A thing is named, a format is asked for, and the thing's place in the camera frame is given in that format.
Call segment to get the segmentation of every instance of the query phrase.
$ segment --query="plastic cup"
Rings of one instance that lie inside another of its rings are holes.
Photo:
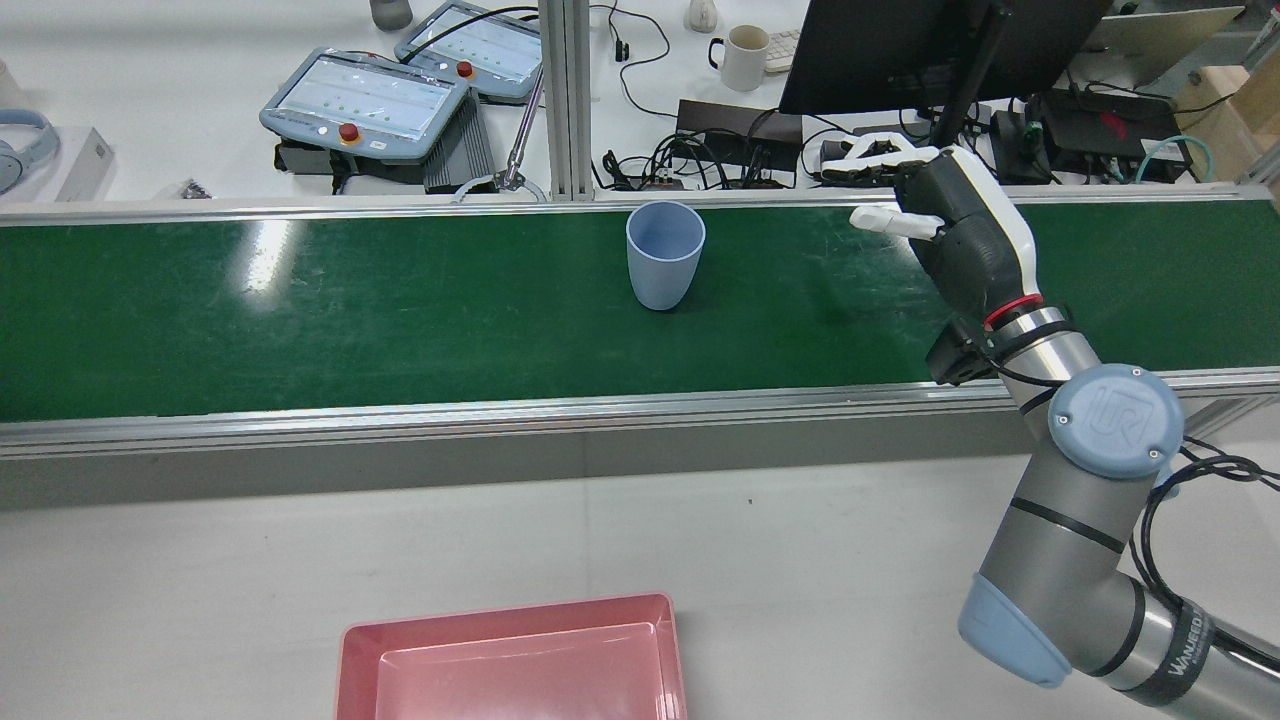
[[[689,291],[707,240],[707,225],[692,208],[654,200],[627,218],[627,270],[640,305],[671,310]]]

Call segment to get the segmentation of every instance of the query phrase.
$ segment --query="computer monitor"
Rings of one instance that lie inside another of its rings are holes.
[[[929,141],[955,142],[975,100],[1047,90],[1110,0],[812,0],[778,110],[946,106]]]

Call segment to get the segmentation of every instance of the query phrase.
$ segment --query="light blue joint cap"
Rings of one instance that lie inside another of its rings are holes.
[[[1042,688],[1056,688],[1071,664],[1000,588],[982,575],[960,611],[960,637],[983,657]]]
[[[1183,443],[1183,406],[1165,380],[1134,365],[1098,365],[1048,405],[1048,429],[1076,466],[1116,480],[1149,478]]]

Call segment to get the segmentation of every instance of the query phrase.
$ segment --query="green conveyor belt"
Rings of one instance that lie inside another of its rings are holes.
[[[1021,208],[1106,360],[1280,365],[1268,202]],[[927,380],[947,311],[846,208],[704,210],[685,301],[623,213],[0,228],[0,421]]]

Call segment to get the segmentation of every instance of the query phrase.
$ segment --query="white mug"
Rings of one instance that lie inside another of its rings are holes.
[[[724,46],[724,59],[712,58],[717,45]],[[769,47],[769,33],[755,26],[737,26],[728,31],[728,40],[712,38],[707,46],[707,61],[721,72],[721,82],[730,90],[750,92],[764,82],[764,56]]]

